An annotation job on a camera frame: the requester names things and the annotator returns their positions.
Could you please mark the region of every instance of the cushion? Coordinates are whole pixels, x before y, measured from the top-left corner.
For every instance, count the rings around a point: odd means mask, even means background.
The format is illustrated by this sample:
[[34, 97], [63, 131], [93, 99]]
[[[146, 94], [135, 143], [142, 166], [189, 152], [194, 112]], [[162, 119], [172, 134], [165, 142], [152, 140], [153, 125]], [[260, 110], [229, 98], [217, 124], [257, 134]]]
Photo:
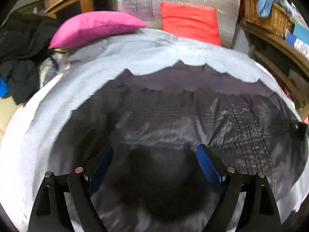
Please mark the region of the cushion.
[[147, 24], [115, 11], [91, 11], [66, 20], [53, 36], [49, 49], [74, 48], [95, 39], [132, 32]]
[[215, 8], [161, 3], [162, 29], [179, 37], [221, 45]]

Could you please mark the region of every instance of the wicker basket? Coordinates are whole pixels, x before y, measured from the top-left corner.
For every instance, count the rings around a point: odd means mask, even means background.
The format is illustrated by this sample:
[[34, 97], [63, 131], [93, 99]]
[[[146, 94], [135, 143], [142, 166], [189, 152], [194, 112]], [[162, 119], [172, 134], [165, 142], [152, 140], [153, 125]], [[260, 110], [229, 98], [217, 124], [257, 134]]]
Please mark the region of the wicker basket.
[[291, 30], [294, 21], [277, 3], [272, 4], [267, 18], [259, 17], [256, 11], [258, 0], [244, 0], [246, 21], [260, 26], [275, 35], [285, 38], [285, 30]]

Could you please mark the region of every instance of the red pillow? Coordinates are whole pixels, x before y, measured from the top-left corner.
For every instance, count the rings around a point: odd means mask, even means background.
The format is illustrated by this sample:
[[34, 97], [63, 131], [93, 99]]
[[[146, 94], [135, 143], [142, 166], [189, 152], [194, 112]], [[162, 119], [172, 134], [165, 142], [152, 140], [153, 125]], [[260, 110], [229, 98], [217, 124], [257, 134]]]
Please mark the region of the red pillow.
[[162, 2], [161, 16], [162, 30], [168, 33], [221, 45], [215, 8]]

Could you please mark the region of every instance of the bed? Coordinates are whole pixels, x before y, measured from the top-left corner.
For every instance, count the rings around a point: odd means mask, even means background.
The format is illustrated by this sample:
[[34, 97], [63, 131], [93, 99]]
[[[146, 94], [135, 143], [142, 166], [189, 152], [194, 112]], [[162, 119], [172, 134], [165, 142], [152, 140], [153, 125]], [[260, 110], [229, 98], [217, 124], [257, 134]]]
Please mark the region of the bed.
[[[71, 69], [64, 73], [61, 80], [53, 80], [45, 97], [38, 96], [40, 99], [36, 99], [34, 107], [29, 109], [31, 114], [26, 113], [29, 115], [27, 119], [13, 117], [0, 147], [0, 203], [19, 231], [27, 231], [34, 198], [44, 173], [52, 170], [59, 174], [70, 170], [70, 163], [67, 165], [64, 158], [57, 159], [57, 154], [51, 155], [72, 112], [125, 68], [134, 75], [146, 75], [173, 66], [178, 60], [190, 66], [208, 64], [219, 73], [227, 73], [247, 83], [260, 80], [279, 96], [294, 118], [300, 120], [292, 102], [274, 78], [248, 56], [237, 51], [178, 38], [155, 29], [140, 29], [132, 34], [100, 39], [74, 49], [69, 56]], [[15, 130], [21, 124], [23, 130], [16, 135]], [[304, 167], [291, 187], [277, 199], [282, 222], [292, 210], [299, 209], [308, 194], [307, 154], [306, 142], [302, 156]], [[75, 219], [72, 222], [75, 229], [81, 229]]]

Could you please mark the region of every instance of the silver screw head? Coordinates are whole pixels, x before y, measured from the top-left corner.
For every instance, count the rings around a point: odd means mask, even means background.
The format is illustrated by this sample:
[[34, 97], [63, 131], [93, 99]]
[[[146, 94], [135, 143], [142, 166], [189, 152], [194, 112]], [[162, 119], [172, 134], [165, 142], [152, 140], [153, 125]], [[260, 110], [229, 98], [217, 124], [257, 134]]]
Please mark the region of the silver screw head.
[[264, 177], [265, 177], [265, 173], [263, 173], [263, 172], [258, 172], [257, 175], [258, 175], [259, 177], [261, 177], [261, 178], [264, 178]]
[[82, 168], [82, 167], [77, 167], [77, 168], [75, 168], [75, 173], [82, 173], [83, 171], [84, 171], [84, 168]]
[[51, 171], [47, 171], [47, 172], [45, 173], [45, 177], [46, 177], [46, 178], [50, 178], [52, 175], [53, 175], [53, 172], [51, 172]]
[[228, 172], [229, 173], [235, 173], [235, 168], [234, 167], [228, 167]]

